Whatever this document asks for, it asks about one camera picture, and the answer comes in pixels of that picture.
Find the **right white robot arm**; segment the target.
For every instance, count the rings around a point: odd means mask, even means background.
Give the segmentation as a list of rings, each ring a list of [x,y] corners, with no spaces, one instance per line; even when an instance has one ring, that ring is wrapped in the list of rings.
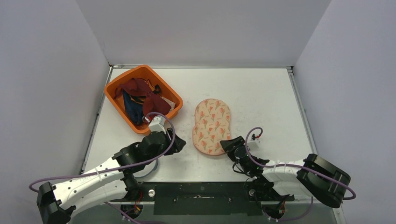
[[[342,169],[317,154],[291,162],[264,160],[246,151],[246,143],[239,136],[220,141],[227,156],[240,166],[240,173],[253,178],[253,189],[264,200],[280,200],[283,196],[314,197],[322,204],[339,208],[351,177]]]

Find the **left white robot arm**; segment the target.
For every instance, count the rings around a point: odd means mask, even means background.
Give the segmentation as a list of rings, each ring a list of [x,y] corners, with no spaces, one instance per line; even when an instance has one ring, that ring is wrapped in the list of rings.
[[[122,148],[97,167],[64,182],[43,183],[38,190],[37,206],[45,224],[67,224],[78,213],[111,200],[133,201],[141,195],[134,174],[160,155],[180,152],[186,141],[171,128],[152,132],[141,141]]]

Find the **maroon bra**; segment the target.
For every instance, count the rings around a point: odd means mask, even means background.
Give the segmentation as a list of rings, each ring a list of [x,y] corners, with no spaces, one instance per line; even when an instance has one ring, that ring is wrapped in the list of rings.
[[[155,85],[154,88],[151,88],[148,80],[132,78],[127,82],[118,85],[114,91],[114,98],[117,98],[120,95],[123,96],[123,91],[126,91],[134,102],[142,105],[144,116],[150,112],[158,112],[163,115],[170,112],[170,105],[160,96],[162,92],[161,87],[159,85]]]

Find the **navy blue bra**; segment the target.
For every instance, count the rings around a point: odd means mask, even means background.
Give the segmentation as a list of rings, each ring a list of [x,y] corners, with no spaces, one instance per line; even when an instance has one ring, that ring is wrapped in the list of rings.
[[[140,126],[143,124],[143,109],[142,105],[134,102],[131,96],[123,91],[124,107],[129,120],[135,125]]]

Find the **floral padded bra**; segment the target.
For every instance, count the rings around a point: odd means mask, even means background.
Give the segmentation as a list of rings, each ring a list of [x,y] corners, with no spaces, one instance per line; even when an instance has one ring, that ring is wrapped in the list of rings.
[[[219,99],[205,99],[196,106],[194,119],[194,147],[209,156],[225,154],[220,141],[231,139],[231,111],[228,105]]]

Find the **orange plastic tub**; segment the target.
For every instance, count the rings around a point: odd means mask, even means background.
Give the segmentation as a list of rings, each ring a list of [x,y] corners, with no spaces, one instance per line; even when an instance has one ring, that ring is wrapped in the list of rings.
[[[110,81],[104,93],[121,117],[137,134],[150,133],[143,118],[149,112],[175,117],[182,98],[151,67],[140,65]]]

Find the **white mesh laundry bag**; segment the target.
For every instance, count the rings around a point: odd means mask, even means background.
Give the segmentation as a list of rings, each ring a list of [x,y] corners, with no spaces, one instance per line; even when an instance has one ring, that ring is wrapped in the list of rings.
[[[148,171],[147,173],[145,173],[144,175],[141,175],[141,176],[135,175],[135,178],[136,179],[146,178],[146,177],[150,176],[153,172],[155,172],[158,169],[158,167],[159,167],[159,161],[155,160],[155,164],[150,171]]]

